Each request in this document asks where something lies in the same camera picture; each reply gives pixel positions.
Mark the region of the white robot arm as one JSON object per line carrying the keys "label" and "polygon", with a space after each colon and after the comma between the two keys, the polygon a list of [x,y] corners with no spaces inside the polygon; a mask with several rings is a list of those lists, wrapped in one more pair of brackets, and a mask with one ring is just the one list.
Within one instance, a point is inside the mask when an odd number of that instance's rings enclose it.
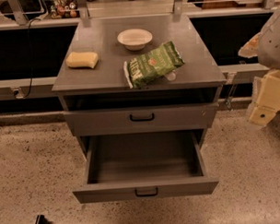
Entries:
{"label": "white robot arm", "polygon": [[254,78],[252,102],[247,110],[248,123],[263,128],[280,111],[280,6],[261,31],[239,49],[239,56],[257,57],[260,65],[269,68],[263,78]]}

